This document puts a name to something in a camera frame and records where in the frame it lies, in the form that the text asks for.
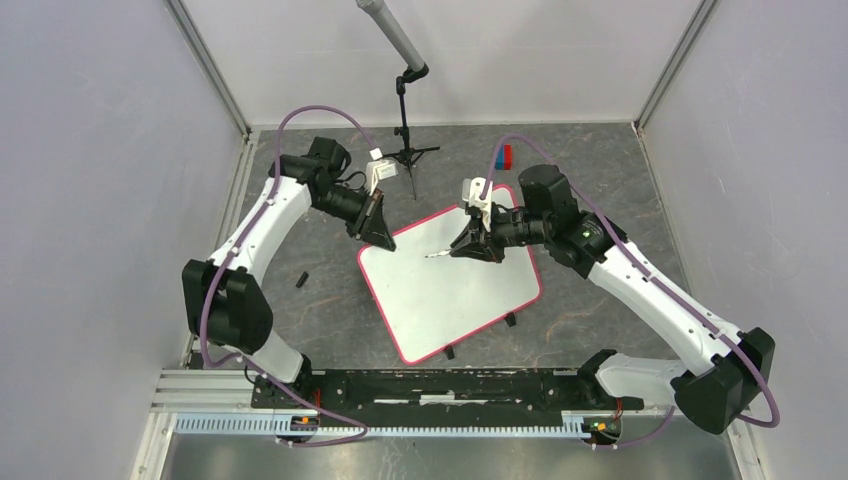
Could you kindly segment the black white marker pen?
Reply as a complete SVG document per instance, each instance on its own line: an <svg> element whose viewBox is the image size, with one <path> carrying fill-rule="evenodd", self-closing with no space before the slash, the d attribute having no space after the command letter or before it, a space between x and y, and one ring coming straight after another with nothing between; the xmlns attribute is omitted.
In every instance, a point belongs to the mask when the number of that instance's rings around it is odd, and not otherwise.
<svg viewBox="0 0 848 480"><path fill-rule="evenodd" d="M443 251L439 251L439 252L435 252L435 253L426 254L424 256L424 258L427 258L427 259L438 258L438 257L448 256L448 255L450 255L450 250L443 250Z"/></svg>

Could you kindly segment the whiteboard with pink frame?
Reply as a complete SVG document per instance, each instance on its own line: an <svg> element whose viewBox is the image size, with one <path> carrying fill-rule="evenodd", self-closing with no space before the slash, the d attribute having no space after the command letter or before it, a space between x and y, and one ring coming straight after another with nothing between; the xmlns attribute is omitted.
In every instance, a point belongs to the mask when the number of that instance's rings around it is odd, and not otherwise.
<svg viewBox="0 0 848 480"><path fill-rule="evenodd" d="M446 249L468 218L450 206L394 234L396 250L362 248L357 263L400 359L416 365L517 312L543 292L528 247L501 263L426 254Z"/></svg>

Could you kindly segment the black marker cap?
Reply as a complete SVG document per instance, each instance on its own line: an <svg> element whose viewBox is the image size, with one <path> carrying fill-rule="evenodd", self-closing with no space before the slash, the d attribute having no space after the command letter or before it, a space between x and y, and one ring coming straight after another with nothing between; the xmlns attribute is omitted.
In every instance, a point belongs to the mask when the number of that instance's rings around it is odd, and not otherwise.
<svg viewBox="0 0 848 480"><path fill-rule="evenodd" d="M296 284L295 284L295 287L297 289L302 288L305 285L305 283L307 282L308 279L309 279L309 273L306 272L306 271L302 272L301 275L299 276Z"/></svg>

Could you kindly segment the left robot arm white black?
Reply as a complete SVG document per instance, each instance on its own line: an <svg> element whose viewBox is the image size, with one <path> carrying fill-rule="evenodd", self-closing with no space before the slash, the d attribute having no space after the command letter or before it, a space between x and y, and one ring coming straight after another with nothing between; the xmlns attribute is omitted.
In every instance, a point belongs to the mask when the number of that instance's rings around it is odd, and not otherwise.
<svg viewBox="0 0 848 480"><path fill-rule="evenodd" d="M314 381L302 373L306 357L274 331L262 280L291 228L311 209L343 221L355 240L395 250L378 184L395 176L397 165L378 148L370 154L359 188L343 179L351 155L335 140L317 137L304 155L280 155L235 232L208 259L191 260L182 271L190 332L276 378L275 392L290 407L312 399Z"/></svg>

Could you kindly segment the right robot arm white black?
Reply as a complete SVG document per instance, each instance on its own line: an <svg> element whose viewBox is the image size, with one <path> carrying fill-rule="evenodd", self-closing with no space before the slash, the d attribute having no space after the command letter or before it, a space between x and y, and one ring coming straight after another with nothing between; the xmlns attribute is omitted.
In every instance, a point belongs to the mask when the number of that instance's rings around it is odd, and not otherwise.
<svg viewBox="0 0 848 480"><path fill-rule="evenodd" d="M580 400L602 408L615 399L668 405L711 434L736 420L774 428L779 410L768 388L776 343L763 329L720 319L664 275L626 233L572 186L555 165L519 175L523 202L493 199L490 180L463 183L468 222L447 251L501 263L507 249L541 245L559 265L605 290L674 351L674 361L602 350L580 369Z"/></svg>

